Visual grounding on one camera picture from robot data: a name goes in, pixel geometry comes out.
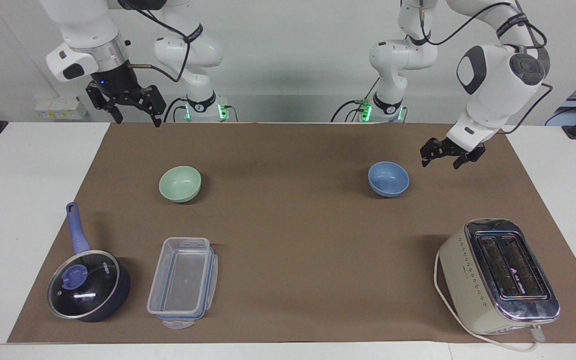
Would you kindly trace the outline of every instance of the green bowl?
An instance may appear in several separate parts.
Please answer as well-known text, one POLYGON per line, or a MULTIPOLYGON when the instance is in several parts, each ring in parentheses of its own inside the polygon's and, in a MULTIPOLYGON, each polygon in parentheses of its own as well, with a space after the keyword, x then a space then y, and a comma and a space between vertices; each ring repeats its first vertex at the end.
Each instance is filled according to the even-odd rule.
POLYGON ((159 180, 159 192, 175 203, 192 200, 202 187, 202 176, 190 166, 177 166, 166 171, 159 180))

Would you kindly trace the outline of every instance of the black pot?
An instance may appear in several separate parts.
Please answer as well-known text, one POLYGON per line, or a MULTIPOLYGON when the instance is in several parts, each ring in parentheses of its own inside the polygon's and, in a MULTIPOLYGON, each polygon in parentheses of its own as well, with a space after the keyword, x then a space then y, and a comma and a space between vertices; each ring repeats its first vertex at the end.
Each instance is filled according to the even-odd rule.
POLYGON ((90 250, 76 203, 66 205, 66 214, 75 255, 52 276, 48 307, 60 318, 102 321, 126 301, 130 274, 110 253, 90 250))

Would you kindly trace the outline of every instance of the brown mat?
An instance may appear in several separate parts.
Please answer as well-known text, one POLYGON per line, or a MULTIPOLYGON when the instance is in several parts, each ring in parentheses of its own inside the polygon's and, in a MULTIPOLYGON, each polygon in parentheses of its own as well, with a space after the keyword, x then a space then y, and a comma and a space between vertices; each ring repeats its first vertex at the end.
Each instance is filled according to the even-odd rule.
POLYGON ((560 300, 560 319, 543 327, 547 341, 576 343, 576 260, 508 140, 495 136, 479 162, 457 171, 452 158, 422 168, 420 146, 448 128, 111 125, 76 201, 92 248, 129 269, 130 296, 100 323, 50 312, 48 281, 72 255, 64 225, 8 341, 477 342, 435 292, 435 253, 466 221, 503 217, 524 230, 560 300), (410 175, 398 198, 368 186, 368 168, 382 160, 410 175), (197 198, 181 205, 158 192, 162 174, 180 165, 203 177, 197 198), (173 236, 206 237, 219 255, 212 308, 184 330, 146 311, 162 243, 173 236))

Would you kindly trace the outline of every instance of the blue pot handle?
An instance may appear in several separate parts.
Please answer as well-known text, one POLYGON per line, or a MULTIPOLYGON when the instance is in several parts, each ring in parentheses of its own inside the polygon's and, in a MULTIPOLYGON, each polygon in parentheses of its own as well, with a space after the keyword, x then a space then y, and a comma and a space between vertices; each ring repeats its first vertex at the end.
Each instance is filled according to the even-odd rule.
POLYGON ((75 254, 83 253, 90 250, 90 245, 84 236, 82 230, 82 220, 80 219, 80 209, 77 203, 71 202, 66 205, 66 219, 68 219, 68 227, 70 228, 70 239, 72 241, 72 248, 75 254))

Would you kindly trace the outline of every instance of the table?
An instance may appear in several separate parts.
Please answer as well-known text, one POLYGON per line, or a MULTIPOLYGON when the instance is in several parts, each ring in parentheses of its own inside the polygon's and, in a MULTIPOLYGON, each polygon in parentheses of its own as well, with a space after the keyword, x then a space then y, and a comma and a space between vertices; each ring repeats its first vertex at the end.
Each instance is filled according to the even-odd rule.
MULTIPOLYGON (((3 344, 108 129, 107 123, 10 123, 0 135, 0 359, 507 359, 489 344, 349 342, 260 344, 3 344)), ((557 127, 508 136, 576 256, 576 141, 557 127)), ((526 359, 576 357, 576 344, 544 344, 526 359)))

